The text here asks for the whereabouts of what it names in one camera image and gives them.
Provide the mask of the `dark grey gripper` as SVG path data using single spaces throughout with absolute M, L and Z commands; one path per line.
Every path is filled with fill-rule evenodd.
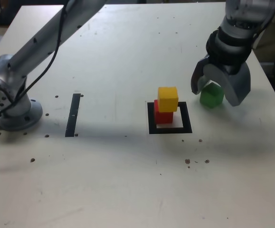
M 225 98 L 232 106 L 239 106 L 251 90 L 251 77 L 248 65 L 224 65 L 219 68 L 209 64 L 209 55 L 201 59 L 191 77 L 192 93 L 199 94 L 206 83 L 211 80 L 219 84 Z

